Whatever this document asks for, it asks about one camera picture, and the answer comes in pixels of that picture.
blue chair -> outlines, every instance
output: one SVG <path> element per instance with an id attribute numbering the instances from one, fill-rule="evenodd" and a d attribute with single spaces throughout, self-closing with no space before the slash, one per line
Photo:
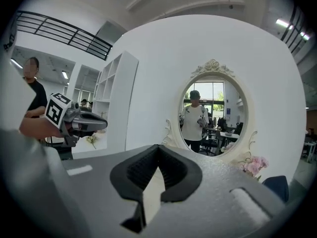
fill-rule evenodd
<path id="1" fill-rule="evenodd" d="M 284 203 L 288 201 L 289 189 L 285 176 L 267 178 L 262 184 L 272 190 Z"/>

gray surface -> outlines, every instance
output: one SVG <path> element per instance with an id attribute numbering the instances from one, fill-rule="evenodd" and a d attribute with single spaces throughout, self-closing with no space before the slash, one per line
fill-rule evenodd
<path id="1" fill-rule="evenodd" d="M 149 148 L 108 156 L 63 161 L 66 169 L 91 165 L 93 170 L 71 177 L 78 202 L 89 220 L 92 237 L 239 237 L 258 227 L 235 201 L 230 190 L 243 187 L 273 216 L 284 205 L 275 194 L 246 174 L 220 160 L 171 148 L 195 161 L 203 171 L 199 188 L 184 202 L 163 203 L 148 226 L 135 234 L 120 224 L 132 217 L 136 203 L 122 199 L 113 188 L 111 169 Z"/>

white strip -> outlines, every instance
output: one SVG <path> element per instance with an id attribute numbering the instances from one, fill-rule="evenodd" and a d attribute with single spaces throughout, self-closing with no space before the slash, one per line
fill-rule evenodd
<path id="1" fill-rule="evenodd" d="M 81 174 L 81 173 L 89 172 L 92 169 L 93 169 L 92 166 L 86 165 L 86 166 L 81 167 L 81 168 L 69 169 L 69 170 L 67 170 L 67 173 L 68 173 L 69 176 L 75 176 L 75 175 L 78 175 L 78 174 Z"/>
<path id="2" fill-rule="evenodd" d="M 252 200 L 245 190 L 236 188 L 231 193 L 258 227 L 270 221 L 269 216 Z"/>

